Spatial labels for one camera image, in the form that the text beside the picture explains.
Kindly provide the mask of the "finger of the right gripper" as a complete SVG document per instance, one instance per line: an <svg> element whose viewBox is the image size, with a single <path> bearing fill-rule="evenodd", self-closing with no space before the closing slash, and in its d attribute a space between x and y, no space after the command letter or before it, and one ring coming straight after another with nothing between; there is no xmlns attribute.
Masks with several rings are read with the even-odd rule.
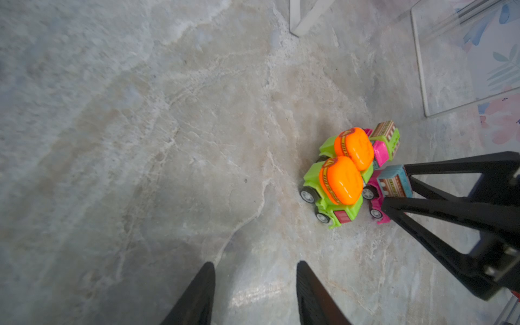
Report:
<svg viewBox="0 0 520 325"><path fill-rule="evenodd" d="M472 203L519 202L519 153L506 151L449 161L423 162L404 166L412 190L426 199ZM436 188L416 176L475 176L466 196L456 196Z"/></svg>
<svg viewBox="0 0 520 325"><path fill-rule="evenodd" d="M388 198L383 211L432 254L466 289L487 301L501 288L519 291L519 207L449 200ZM409 214L471 228L483 237L467 254Z"/></svg>

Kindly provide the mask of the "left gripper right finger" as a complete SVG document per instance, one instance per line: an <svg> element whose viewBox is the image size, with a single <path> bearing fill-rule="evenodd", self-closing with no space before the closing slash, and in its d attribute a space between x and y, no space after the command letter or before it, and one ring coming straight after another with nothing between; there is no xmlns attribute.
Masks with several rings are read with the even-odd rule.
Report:
<svg viewBox="0 0 520 325"><path fill-rule="evenodd" d="M296 279L300 324L351 325L306 261L297 264Z"/></svg>

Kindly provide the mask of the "pink truck green top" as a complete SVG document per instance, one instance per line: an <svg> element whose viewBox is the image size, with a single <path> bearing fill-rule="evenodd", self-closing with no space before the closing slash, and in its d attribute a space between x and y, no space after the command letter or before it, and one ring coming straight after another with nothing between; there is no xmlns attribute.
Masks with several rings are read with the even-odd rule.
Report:
<svg viewBox="0 0 520 325"><path fill-rule="evenodd" d="M391 162L399 148L400 133L394 121L379 123L374 129L364 129L375 152L374 169Z"/></svg>

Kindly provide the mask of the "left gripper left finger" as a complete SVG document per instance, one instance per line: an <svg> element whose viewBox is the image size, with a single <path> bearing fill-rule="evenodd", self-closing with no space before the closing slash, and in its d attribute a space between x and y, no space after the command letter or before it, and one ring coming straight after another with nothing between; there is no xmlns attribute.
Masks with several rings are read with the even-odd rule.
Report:
<svg viewBox="0 0 520 325"><path fill-rule="evenodd" d="M216 274L212 262L206 262L160 325L210 325L215 296Z"/></svg>

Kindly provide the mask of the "green orange toy truck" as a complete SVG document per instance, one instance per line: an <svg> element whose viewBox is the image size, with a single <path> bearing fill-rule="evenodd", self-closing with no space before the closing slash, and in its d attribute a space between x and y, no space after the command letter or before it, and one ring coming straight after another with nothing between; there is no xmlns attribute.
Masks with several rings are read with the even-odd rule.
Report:
<svg viewBox="0 0 520 325"><path fill-rule="evenodd" d="M365 171L372 166L375 152L366 132L353 127L330 137L319 148L319 156L326 158L349 157L357 170Z"/></svg>
<svg viewBox="0 0 520 325"><path fill-rule="evenodd" d="M354 221L363 205L362 191L374 168L359 171L349 157L315 162L303 177L300 197L314 206L318 221L330 229Z"/></svg>

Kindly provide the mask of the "pink truck blue top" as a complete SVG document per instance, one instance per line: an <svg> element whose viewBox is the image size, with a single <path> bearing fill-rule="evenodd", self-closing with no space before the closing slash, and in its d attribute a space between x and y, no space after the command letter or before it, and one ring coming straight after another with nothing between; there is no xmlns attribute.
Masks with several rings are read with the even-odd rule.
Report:
<svg viewBox="0 0 520 325"><path fill-rule="evenodd" d="M412 198L413 190L404 165L378 169L362 191L368 201L369 212L378 225L389 223L391 219L383 212L383 201L387 197Z"/></svg>

